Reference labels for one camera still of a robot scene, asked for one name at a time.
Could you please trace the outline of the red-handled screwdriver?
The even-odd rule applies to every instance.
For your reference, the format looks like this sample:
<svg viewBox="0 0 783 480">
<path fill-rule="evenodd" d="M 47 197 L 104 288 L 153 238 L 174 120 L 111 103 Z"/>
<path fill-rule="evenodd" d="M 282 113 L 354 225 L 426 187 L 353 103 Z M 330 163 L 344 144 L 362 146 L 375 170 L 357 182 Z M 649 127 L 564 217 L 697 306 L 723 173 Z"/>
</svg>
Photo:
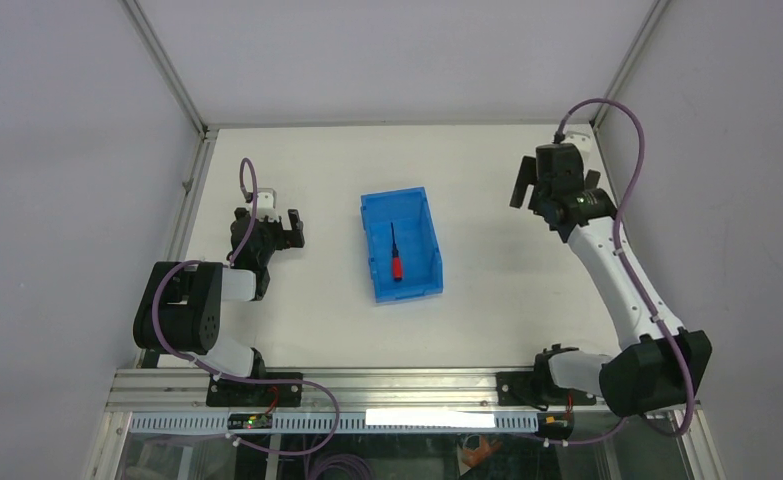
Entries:
<svg viewBox="0 0 783 480">
<path fill-rule="evenodd" d="M 400 253 L 396 241 L 396 230 L 394 224 L 390 225 L 391 229 L 391 254 L 392 254 L 392 278 L 395 282 L 401 282 L 403 280 L 403 268 Z"/>
</svg>

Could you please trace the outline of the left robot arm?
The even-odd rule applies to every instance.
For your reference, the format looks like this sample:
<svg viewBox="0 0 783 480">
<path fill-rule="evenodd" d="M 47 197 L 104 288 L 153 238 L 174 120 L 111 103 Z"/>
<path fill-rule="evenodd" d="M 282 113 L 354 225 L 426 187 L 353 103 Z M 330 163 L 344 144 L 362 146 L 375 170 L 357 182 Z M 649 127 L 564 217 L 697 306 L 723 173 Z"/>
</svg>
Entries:
<svg viewBox="0 0 783 480">
<path fill-rule="evenodd" d="M 263 300 L 274 253 L 304 247 L 304 223 L 296 209 L 287 211 L 288 229 L 271 209 L 253 218 L 248 208 L 239 207 L 234 215 L 230 243 L 237 259 L 155 263 L 132 332 L 138 347 L 173 354 L 216 380 L 230 380 L 230 394 L 244 406 L 255 406 L 268 392 L 263 357 L 222 332 L 221 306 Z"/>
</svg>

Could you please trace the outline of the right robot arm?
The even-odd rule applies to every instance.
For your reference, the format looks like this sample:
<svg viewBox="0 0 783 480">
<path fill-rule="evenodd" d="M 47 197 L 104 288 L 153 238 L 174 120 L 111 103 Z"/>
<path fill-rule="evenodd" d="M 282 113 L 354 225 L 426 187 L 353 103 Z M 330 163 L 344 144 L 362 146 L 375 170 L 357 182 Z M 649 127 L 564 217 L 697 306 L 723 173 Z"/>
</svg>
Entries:
<svg viewBox="0 0 783 480">
<path fill-rule="evenodd" d="M 521 397 L 545 410 L 589 394 L 621 418 L 692 405 L 712 344 L 705 332 L 688 330 L 650 284 L 598 179 L 571 143 L 541 145 L 521 161 L 511 207 L 543 218 L 579 259 L 620 347 L 614 356 L 559 344 L 543 350 Z"/>
</svg>

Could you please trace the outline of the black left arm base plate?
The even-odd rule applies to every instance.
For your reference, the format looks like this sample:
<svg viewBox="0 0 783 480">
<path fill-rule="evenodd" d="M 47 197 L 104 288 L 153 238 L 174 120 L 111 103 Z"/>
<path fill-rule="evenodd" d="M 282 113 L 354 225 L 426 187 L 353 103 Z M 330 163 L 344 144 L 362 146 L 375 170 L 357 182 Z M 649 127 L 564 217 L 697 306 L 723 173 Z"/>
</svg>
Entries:
<svg viewBox="0 0 783 480">
<path fill-rule="evenodd" d="M 208 407 L 268 408 L 299 407 L 302 401 L 302 386 L 294 380 L 302 380 L 303 374 L 295 371 L 268 373 L 266 380 L 271 385 L 247 384 L 233 380 L 210 378 L 205 405 Z"/>
</svg>

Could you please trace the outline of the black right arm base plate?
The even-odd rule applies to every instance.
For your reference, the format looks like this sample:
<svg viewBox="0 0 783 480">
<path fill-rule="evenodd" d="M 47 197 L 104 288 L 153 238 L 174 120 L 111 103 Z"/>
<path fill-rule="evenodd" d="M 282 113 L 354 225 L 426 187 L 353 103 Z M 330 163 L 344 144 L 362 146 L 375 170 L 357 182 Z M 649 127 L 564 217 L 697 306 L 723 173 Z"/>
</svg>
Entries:
<svg viewBox="0 0 783 480">
<path fill-rule="evenodd" d="M 591 406 L 597 397 L 555 385 L 550 377 L 533 370 L 500 371 L 495 374 L 499 406 L 528 406 L 546 411 L 552 406 Z"/>
</svg>

